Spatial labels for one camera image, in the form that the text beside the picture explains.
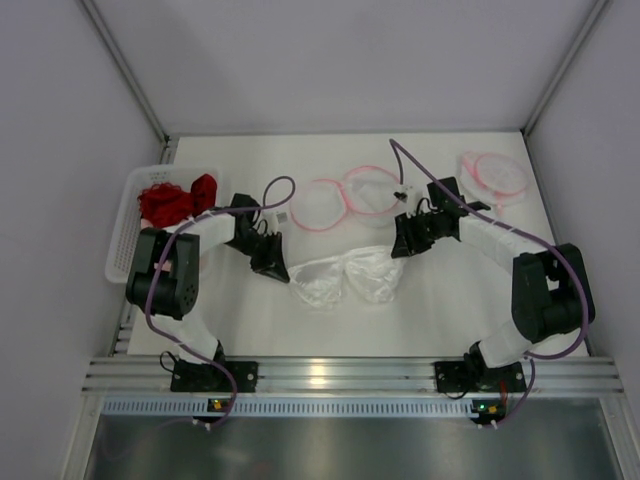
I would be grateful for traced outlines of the white bra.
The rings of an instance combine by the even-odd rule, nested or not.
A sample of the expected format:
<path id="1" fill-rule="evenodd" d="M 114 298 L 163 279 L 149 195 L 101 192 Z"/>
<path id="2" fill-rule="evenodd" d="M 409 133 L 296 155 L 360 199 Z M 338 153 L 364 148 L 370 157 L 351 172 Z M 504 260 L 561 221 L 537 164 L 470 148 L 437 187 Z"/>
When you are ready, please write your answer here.
<path id="1" fill-rule="evenodd" d="M 315 311 L 338 306 L 346 290 L 368 304 L 395 299 L 406 260 L 391 256 L 388 246 L 369 246 L 289 267 L 289 287 L 296 299 Z"/>

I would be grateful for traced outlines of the pink-trimmed mesh laundry bag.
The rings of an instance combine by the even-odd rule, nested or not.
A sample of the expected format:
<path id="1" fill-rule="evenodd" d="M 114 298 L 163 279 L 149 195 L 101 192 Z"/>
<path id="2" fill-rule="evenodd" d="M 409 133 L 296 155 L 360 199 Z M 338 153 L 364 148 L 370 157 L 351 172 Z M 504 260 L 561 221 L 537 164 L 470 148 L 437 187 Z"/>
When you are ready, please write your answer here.
<path id="1" fill-rule="evenodd" d="M 328 231 L 351 216 L 370 228 L 393 224 L 400 200 L 398 176 L 378 166 L 360 166 L 339 180 L 319 178 L 296 188 L 289 203 L 291 220 L 314 233 Z"/>

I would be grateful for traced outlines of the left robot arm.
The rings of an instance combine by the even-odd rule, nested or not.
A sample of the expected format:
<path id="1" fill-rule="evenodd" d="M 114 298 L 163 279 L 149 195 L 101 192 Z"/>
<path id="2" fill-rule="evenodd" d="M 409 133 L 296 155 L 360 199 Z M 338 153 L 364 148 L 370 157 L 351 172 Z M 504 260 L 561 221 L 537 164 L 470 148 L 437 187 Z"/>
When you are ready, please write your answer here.
<path id="1" fill-rule="evenodd" d="M 149 329 L 181 350 L 193 364 L 225 363 L 224 349 L 205 325 L 197 306 L 201 257 L 225 245 L 249 259 L 252 272 L 287 284 L 278 216 L 236 193 L 227 207 L 166 228 L 147 227 L 138 237 L 126 285 L 127 301 L 145 316 Z"/>

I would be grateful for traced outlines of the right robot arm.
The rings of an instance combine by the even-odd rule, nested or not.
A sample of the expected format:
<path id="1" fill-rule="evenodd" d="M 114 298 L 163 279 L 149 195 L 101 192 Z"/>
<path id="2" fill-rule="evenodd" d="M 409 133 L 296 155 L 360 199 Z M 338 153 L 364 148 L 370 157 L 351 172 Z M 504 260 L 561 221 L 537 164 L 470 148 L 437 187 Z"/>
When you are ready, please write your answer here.
<path id="1" fill-rule="evenodd" d="M 584 341 L 595 319 L 595 305 L 582 253 L 571 243 L 553 246 L 487 215 L 487 205 L 468 203 L 448 177 L 427 186 L 425 196 L 400 185 L 393 195 L 394 259 L 420 255 L 441 239 L 476 248 L 511 277 L 511 316 L 469 349 L 487 368 L 511 364 L 532 347 L 558 335 L 574 334 L 564 357 Z"/>

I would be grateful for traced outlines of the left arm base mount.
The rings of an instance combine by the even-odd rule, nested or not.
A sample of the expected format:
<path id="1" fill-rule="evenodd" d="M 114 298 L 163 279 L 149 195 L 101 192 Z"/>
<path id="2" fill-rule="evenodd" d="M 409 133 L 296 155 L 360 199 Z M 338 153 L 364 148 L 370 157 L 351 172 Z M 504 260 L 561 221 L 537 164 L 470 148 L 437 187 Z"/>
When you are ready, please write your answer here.
<path id="1" fill-rule="evenodd" d="M 258 381 L 259 364 L 254 361 L 227 361 L 223 367 L 236 382 L 238 393 L 254 393 Z M 231 393 L 231 380 L 210 364 L 193 364 L 178 360 L 173 367 L 171 392 Z"/>

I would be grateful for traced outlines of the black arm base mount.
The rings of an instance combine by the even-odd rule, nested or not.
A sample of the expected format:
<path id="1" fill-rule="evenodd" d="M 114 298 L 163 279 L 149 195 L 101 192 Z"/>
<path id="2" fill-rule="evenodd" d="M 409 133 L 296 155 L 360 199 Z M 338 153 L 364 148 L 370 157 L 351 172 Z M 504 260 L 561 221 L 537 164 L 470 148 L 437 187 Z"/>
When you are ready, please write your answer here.
<path id="1" fill-rule="evenodd" d="M 527 389 L 520 363 L 487 368 L 472 361 L 449 360 L 434 364 L 436 390 L 450 397 L 468 393 L 511 394 Z"/>

